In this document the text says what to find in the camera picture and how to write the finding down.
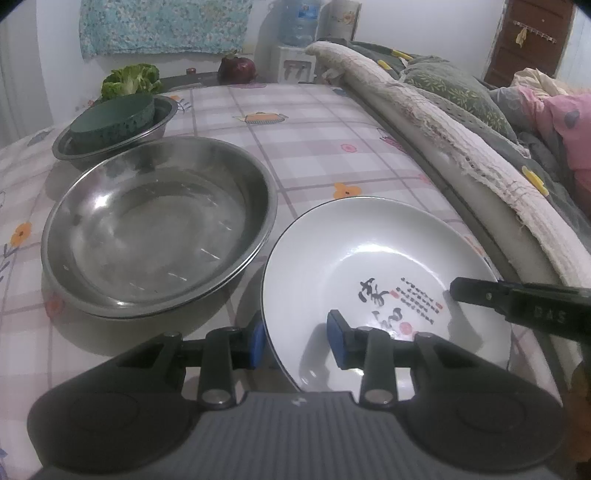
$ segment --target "brown door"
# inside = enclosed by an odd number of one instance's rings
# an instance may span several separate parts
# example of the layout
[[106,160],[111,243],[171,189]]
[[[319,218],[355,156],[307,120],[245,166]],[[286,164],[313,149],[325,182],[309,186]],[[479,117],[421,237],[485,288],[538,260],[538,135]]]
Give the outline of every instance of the brown door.
[[[515,72],[527,67],[553,77],[568,36],[572,12],[570,0],[509,0],[485,82],[506,87],[511,84]],[[520,47],[515,39],[522,25],[537,30],[538,34],[528,31]]]

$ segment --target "leafy green vegetable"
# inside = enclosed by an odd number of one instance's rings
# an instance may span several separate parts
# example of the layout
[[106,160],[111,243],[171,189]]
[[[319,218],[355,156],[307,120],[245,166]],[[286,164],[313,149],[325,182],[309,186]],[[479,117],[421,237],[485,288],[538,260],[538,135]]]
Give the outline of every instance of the leafy green vegetable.
[[103,80],[100,94],[103,100],[111,100],[117,96],[132,93],[160,93],[161,91],[160,71],[149,63],[138,63],[113,70]]

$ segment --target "red onion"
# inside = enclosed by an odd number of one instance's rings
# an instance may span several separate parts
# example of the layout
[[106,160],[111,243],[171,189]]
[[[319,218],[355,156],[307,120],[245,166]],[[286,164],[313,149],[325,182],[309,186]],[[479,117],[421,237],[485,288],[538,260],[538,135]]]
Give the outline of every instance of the red onion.
[[255,63],[244,57],[224,57],[217,71],[217,81],[220,85],[233,83],[250,83],[256,78]]

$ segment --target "hook rack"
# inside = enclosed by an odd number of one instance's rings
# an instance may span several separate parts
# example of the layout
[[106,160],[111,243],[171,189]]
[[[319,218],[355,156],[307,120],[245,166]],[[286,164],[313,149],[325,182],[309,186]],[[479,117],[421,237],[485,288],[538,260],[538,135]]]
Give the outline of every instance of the hook rack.
[[525,28],[528,32],[532,32],[535,35],[539,35],[540,37],[542,37],[548,41],[551,41],[552,43],[556,43],[555,38],[550,37],[549,35],[546,35],[545,33],[539,31],[538,29],[536,29],[534,27],[530,27],[529,25],[518,22],[517,20],[513,20],[513,24],[517,25],[518,27]]

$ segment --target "leaf pattern pillow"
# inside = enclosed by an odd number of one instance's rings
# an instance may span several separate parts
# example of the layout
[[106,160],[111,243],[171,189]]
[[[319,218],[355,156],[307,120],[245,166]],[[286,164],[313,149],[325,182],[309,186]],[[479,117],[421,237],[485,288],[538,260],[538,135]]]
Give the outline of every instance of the leaf pattern pillow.
[[486,87],[451,62],[439,57],[418,57],[409,62],[401,80],[446,98],[517,143],[515,132]]

